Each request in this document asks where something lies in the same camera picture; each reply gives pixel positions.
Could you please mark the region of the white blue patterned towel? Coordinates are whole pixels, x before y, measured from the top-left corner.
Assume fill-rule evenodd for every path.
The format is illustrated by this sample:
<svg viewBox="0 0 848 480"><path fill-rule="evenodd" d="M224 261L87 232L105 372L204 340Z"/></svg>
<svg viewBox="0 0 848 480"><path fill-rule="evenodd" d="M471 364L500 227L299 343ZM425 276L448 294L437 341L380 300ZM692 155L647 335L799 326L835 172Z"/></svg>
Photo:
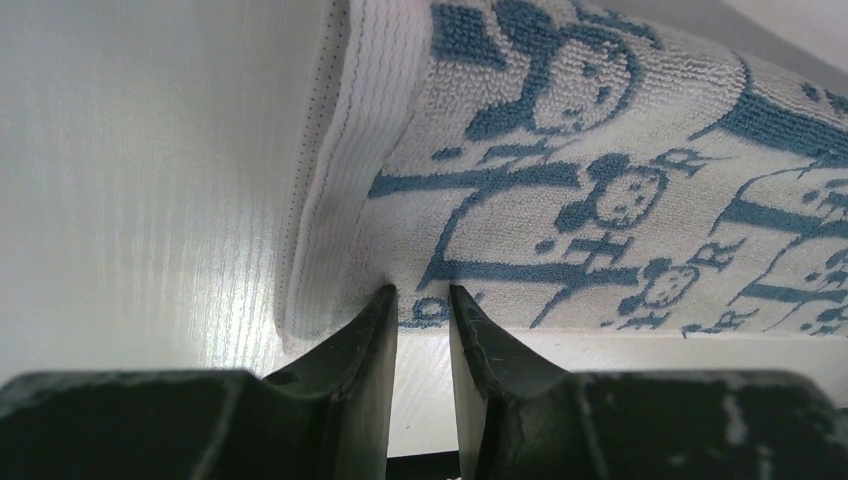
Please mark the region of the white blue patterned towel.
<svg viewBox="0 0 848 480"><path fill-rule="evenodd" d="M586 1L341 1L277 328L847 335L847 99Z"/></svg>

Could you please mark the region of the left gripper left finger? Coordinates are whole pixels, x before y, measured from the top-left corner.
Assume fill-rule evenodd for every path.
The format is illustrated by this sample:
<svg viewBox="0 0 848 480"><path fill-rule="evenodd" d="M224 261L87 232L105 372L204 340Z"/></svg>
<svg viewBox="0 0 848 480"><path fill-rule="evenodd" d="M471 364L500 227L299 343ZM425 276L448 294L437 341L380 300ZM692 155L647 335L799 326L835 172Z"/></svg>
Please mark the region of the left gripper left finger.
<svg viewBox="0 0 848 480"><path fill-rule="evenodd" d="M385 477L397 342L397 289L385 285L344 327L264 377L278 395L276 477Z"/></svg>

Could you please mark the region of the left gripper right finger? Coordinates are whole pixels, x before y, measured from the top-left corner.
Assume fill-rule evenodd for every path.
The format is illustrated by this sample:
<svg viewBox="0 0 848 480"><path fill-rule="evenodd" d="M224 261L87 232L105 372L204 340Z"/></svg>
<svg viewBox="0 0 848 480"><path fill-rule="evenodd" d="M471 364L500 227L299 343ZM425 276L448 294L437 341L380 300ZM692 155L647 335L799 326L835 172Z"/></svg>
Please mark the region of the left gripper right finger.
<svg viewBox="0 0 848 480"><path fill-rule="evenodd" d="M566 479L577 471L569 373L449 288L451 369L465 479Z"/></svg>

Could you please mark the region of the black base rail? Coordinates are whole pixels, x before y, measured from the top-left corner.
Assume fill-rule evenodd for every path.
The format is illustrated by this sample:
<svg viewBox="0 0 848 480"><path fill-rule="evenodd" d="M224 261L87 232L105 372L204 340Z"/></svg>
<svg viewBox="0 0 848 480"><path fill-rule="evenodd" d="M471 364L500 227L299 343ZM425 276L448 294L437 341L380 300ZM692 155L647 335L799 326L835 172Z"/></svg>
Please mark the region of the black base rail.
<svg viewBox="0 0 848 480"><path fill-rule="evenodd" d="M457 451L391 457L387 459L386 480L460 479Z"/></svg>

